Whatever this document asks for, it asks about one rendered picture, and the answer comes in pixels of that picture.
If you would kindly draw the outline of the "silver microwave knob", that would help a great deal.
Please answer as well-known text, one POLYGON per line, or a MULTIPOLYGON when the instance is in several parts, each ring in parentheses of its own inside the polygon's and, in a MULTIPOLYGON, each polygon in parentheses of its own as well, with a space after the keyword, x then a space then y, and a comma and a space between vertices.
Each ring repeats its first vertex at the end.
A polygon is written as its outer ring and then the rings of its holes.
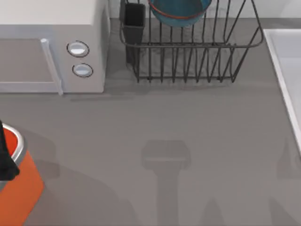
POLYGON ((78 77, 88 78, 93 74, 94 70, 90 65, 82 63, 74 65, 72 67, 72 72, 78 77))
POLYGON ((89 54, 89 47, 82 41, 74 41, 67 44, 67 51, 73 57, 85 57, 89 54))

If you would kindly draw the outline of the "black utensil holder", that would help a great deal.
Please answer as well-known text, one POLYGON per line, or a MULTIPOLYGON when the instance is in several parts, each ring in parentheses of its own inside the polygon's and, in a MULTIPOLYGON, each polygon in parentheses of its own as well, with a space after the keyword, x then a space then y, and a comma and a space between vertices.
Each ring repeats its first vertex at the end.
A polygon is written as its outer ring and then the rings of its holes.
POLYGON ((125 39, 126 62, 134 64, 136 49, 132 45, 140 45, 145 28, 146 7, 141 3, 120 0, 119 19, 125 39))

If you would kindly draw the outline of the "pale microwave oven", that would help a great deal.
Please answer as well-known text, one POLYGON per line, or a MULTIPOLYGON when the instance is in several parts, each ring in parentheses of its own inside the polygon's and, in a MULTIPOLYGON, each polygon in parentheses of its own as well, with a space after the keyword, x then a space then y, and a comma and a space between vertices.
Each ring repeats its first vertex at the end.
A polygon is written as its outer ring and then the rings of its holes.
POLYGON ((0 0, 0 39, 48 39, 64 94, 103 92, 110 28, 108 0, 0 0), (68 53, 77 40, 88 45, 87 56, 68 53), (94 70, 88 78, 72 72, 82 63, 94 70))

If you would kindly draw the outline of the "blue bowl with red rim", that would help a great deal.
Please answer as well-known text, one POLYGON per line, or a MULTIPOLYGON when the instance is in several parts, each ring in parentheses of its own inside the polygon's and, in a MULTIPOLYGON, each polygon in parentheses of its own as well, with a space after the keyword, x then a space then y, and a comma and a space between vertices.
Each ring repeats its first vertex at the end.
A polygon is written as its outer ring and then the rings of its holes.
POLYGON ((148 0, 151 12, 163 24, 186 27, 206 13, 212 0, 148 0))

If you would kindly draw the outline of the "microwave door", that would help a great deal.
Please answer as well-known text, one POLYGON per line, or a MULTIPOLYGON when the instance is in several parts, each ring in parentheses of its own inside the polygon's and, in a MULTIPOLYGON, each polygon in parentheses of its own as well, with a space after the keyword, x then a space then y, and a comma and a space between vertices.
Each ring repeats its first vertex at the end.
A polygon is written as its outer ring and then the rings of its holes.
POLYGON ((0 93, 58 93, 41 39, 0 39, 0 93))

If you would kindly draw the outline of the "white sink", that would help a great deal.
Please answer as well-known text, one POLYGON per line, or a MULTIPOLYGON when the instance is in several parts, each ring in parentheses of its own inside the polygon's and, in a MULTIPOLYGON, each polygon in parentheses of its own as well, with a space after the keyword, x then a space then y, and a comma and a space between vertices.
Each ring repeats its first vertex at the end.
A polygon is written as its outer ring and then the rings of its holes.
POLYGON ((301 29, 263 32, 301 156, 301 29))

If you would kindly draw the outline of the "orange cup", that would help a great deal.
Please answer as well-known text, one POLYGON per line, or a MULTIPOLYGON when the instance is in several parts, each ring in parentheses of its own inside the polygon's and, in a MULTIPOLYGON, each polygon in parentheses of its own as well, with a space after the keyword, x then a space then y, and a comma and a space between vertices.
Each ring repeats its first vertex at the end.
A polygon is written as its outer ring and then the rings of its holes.
POLYGON ((8 152, 20 173, 12 181, 0 181, 0 226, 23 226, 40 199, 44 183, 21 133, 2 124, 8 152))

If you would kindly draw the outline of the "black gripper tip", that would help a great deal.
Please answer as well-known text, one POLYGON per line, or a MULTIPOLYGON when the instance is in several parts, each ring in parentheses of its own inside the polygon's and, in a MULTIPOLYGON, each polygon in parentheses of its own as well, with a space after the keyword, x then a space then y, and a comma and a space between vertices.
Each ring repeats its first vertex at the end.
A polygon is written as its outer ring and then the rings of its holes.
POLYGON ((0 181, 12 181, 19 173, 18 166, 8 152, 4 128, 0 120, 0 181))

